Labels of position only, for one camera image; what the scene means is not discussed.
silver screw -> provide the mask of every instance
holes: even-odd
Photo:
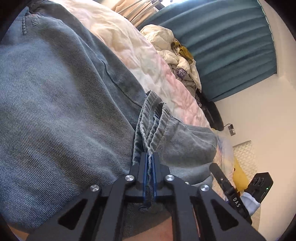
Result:
[[[133,175],[126,175],[126,180],[128,182],[133,181],[135,179],[135,177]]]
[[[100,187],[99,187],[98,185],[96,185],[96,184],[91,185],[91,191],[92,191],[92,192],[96,192],[96,191],[98,191],[99,189],[100,189]]]
[[[209,191],[210,187],[208,185],[202,184],[200,185],[200,189],[204,192]]]
[[[175,177],[174,177],[173,175],[166,175],[166,176],[165,176],[165,179],[166,179],[167,181],[172,181],[172,180],[175,179]]]

pink and white comforter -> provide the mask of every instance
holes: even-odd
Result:
[[[144,90],[154,91],[169,106],[172,115],[188,125],[210,128],[203,111],[184,85],[171,72],[155,48],[123,16],[93,0],[52,0],[61,4],[101,41],[133,73]],[[214,162],[222,165],[217,147]]]

white wall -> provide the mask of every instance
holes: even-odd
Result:
[[[233,123],[233,145],[252,140],[259,172],[273,187],[262,203],[259,232],[274,241],[296,213],[296,42],[278,14],[260,1],[273,32],[278,74],[216,102]]]

curtain fold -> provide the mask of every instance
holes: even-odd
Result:
[[[188,0],[147,19],[171,29],[196,60],[202,92],[217,101],[276,73],[276,52],[257,0]]]

quilted white mat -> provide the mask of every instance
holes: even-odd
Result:
[[[251,181],[257,173],[257,164],[255,160],[255,153],[252,147],[252,141],[246,141],[234,146],[233,152],[243,171],[246,173],[249,181]],[[259,228],[260,211],[261,208],[259,208],[251,217],[253,221],[252,226],[256,230]]]

